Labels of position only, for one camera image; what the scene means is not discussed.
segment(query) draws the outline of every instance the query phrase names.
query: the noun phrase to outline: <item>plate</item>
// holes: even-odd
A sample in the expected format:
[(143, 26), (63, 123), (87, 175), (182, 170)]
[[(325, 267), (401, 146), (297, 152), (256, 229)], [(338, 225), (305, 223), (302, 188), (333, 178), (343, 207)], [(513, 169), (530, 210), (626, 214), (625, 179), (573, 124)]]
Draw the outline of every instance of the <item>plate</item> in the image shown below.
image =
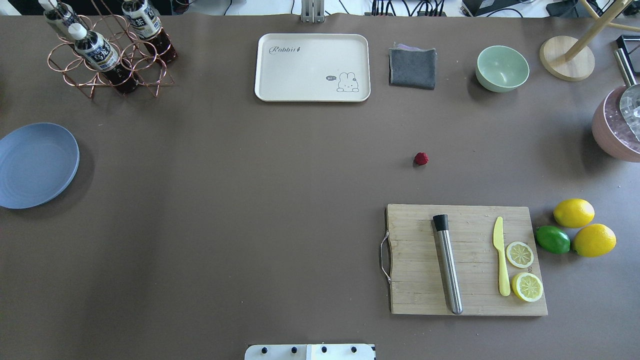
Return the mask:
[(26, 209), (58, 196), (74, 178), (80, 150), (69, 130), (41, 122), (0, 140), (0, 206)]
[(263, 101), (364, 101), (369, 43), (358, 34), (265, 34), (254, 91)]

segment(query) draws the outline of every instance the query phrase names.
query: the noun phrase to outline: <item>bottle label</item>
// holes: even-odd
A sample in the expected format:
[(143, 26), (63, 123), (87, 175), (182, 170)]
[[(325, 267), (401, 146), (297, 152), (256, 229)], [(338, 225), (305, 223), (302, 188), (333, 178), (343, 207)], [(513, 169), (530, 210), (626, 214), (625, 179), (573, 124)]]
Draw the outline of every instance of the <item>bottle label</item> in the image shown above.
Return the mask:
[(68, 12), (62, 14), (62, 19), (50, 20), (45, 18), (45, 20), (51, 25), (51, 28), (57, 32), (57, 34), (67, 40), (73, 41), (71, 35), (69, 35), (69, 26), (71, 24), (80, 23), (80, 19), (78, 19), (76, 13), (70, 5), (67, 5)]
[(76, 51), (84, 56), (85, 59), (91, 64), (91, 66), (98, 71), (107, 71), (114, 67), (119, 59), (113, 46), (109, 42), (104, 40), (102, 35), (98, 34), (98, 42), (91, 47), (91, 49), (82, 50), (76, 49)]
[(146, 1), (139, 10), (124, 12), (124, 15), (136, 34), (143, 40), (154, 36), (160, 31), (160, 19), (158, 19), (158, 16)]

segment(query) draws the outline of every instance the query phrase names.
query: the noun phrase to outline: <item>brown table surface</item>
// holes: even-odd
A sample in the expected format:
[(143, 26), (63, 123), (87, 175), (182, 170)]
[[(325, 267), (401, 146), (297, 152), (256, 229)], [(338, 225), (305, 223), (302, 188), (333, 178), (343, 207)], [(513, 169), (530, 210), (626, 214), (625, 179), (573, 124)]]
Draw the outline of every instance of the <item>brown table surface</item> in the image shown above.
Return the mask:
[[(90, 101), (47, 68), (56, 39), (41, 17), (0, 17), (0, 136), (55, 122), (81, 153), (59, 197), (0, 209), (0, 358), (242, 359), (251, 344), (321, 342), (372, 343), (393, 360), (640, 357), (640, 167), (591, 135), (623, 84), (620, 31), (594, 39), (594, 73), (569, 83), (538, 49), (590, 20), (299, 19), (166, 17), (176, 85)], [(370, 98), (258, 100), (257, 42), (279, 32), (362, 34)], [(394, 42), (436, 48), (435, 90), (388, 85)], [(475, 78), (496, 44), (529, 61), (516, 91)], [(425, 167), (412, 165), (419, 151)], [(548, 316), (390, 313), (387, 204), (527, 206), (535, 227), (570, 197), (589, 200), (618, 245), (595, 259), (539, 249)]]

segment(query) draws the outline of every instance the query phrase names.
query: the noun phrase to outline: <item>lime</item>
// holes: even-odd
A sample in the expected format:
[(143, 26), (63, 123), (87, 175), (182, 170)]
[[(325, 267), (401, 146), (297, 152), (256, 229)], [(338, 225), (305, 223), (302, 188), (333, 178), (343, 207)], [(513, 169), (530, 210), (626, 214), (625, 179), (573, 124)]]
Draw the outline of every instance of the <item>lime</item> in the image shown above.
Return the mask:
[(554, 254), (569, 252), (571, 241), (569, 236), (555, 226), (545, 225), (536, 230), (536, 241), (543, 249)]
[(528, 302), (539, 300), (544, 292), (540, 278), (528, 272), (515, 275), (511, 280), (511, 288), (517, 297)]
[(611, 251), (616, 246), (616, 235), (613, 230), (602, 224), (584, 227), (573, 239), (573, 249), (578, 255), (595, 258)]
[(554, 209), (556, 222), (564, 227), (583, 227), (590, 223), (594, 216), (593, 206), (582, 199), (564, 200)]
[(520, 241), (514, 241), (507, 246), (507, 260), (517, 268), (528, 268), (533, 264), (533, 251)]

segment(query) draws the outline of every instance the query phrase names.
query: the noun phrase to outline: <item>black muddler tip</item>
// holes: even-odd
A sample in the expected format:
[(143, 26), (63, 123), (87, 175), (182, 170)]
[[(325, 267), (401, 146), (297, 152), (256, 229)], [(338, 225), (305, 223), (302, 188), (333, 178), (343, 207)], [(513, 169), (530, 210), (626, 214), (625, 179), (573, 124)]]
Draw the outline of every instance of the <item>black muddler tip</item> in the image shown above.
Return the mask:
[(436, 231), (449, 230), (449, 217), (447, 214), (434, 216), (433, 223), (436, 225)]

